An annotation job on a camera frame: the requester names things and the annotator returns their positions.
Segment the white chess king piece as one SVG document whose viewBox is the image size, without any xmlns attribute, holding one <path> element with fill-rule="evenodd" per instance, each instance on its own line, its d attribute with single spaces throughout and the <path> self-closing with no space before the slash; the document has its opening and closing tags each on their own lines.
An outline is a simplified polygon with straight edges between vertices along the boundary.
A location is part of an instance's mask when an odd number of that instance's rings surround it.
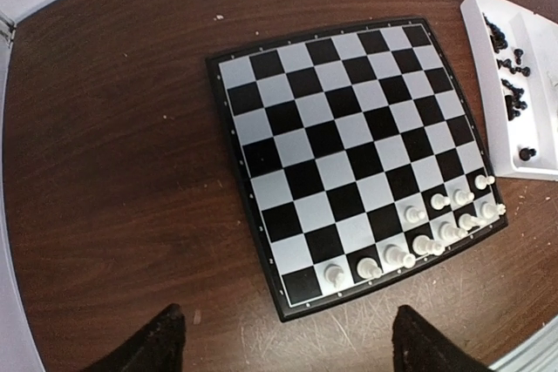
<svg viewBox="0 0 558 372">
<path fill-rule="evenodd" d="M 446 247 L 443 242 L 431 239 L 423 234 L 417 236 L 412 242 L 412 251 L 419 256 L 440 256 L 445 250 Z"/>
</svg>

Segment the white chess pawn piece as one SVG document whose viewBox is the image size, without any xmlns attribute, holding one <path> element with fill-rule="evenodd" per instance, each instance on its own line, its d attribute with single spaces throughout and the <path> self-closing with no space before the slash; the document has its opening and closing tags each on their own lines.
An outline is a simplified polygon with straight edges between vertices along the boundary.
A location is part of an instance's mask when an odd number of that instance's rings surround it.
<svg viewBox="0 0 558 372">
<path fill-rule="evenodd" d="M 492 175 L 479 174 L 474 178 L 474 186 L 478 190 L 485 190 L 488 186 L 495 183 L 495 177 Z"/>
</svg>

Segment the white chess bishop piece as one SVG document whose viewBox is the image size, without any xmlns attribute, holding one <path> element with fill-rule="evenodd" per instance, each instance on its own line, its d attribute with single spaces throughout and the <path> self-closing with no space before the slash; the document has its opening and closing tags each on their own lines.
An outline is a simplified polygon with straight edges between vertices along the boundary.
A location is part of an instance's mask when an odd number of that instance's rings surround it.
<svg viewBox="0 0 558 372">
<path fill-rule="evenodd" d="M 388 264 L 397 266 L 398 268 L 404 267 L 410 269 L 416 264 L 416 257 L 414 254 L 411 254 L 396 245 L 389 245 L 385 249 L 384 259 Z"/>
</svg>

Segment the black white chessboard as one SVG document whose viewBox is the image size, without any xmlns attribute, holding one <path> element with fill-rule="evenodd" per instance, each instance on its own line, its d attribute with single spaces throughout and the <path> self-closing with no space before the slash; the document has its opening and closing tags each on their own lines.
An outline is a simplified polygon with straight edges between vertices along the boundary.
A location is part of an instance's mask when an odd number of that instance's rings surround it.
<svg viewBox="0 0 558 372">
<path fill-rule="evenodd" d="M 375 19 L 265 40 L 209 57 L 248 224 L 279 318 L 290 321 L 370 294 L 458 254 L 507 226 L 486 220 L 454 242 L 439 237 L 461 214 L 504 204 L 466 96 L 428 21 Z M 474 200 L 455 206 L 456 189 Z M 435 193 L 451 199 L 440 211 Z M 408 206 L 426 212 L 412 224 Z M 444 243 L 419 256 L 419 235 Z M 388 264 L 396 245 L 413 268 Z M 357 263 L 374 259 L 381 278 Z M 345 271 L 335 289 L 323 276 Z"/>
</svg>

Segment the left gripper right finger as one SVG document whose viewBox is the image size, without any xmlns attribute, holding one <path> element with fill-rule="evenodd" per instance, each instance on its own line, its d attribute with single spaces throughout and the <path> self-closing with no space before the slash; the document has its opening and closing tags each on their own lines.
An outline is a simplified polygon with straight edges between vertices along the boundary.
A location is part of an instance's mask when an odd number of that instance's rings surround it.
<svg viewBox="0 0 558 372">
<path fill-rule="evenodd" d="M 398 308 L 391 341 L 395 371 L 490 371 L 409 305 Z"/>
</svg>

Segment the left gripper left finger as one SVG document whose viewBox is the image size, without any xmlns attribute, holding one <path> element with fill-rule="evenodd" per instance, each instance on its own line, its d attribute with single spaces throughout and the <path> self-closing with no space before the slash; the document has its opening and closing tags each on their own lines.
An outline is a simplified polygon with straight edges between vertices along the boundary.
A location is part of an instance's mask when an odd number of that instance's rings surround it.
<svg viewBox="0 0 558 372">
<path fill-rule="evenodd" d="M 108 355 L 83 371 L 182 371 L 186 320 L 169 304 Z"/>
</svg>

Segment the white chess rook piece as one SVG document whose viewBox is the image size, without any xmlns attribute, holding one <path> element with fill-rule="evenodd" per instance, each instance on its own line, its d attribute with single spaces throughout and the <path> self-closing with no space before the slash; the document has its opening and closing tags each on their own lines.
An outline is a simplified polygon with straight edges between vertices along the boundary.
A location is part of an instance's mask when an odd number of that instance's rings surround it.
<svg viewBox="0 0 558 372">
<path fill-rule="evenodd" d="M 492 204 L 489 202 L 483 202 L 480 206 L 480 214 L 486 220 L 500 217 L 507 212 L 507 208 L 504 204 Z"/>
</svg>

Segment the white chess knight piece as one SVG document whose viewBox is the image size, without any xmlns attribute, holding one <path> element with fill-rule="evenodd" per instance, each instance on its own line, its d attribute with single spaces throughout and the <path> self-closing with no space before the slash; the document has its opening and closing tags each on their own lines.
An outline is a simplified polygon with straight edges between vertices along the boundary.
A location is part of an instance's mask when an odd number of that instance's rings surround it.
<svg viewBox="0 0 558 372">
<path fill-rule="evenodd" d="M 466 231 L 470 231 L 475 227 L 483 227 L 486 223 L 487 221 L 485 219 L 469 213 L 461 214 L 458 220 L 459 227 Z"/>
</svg>

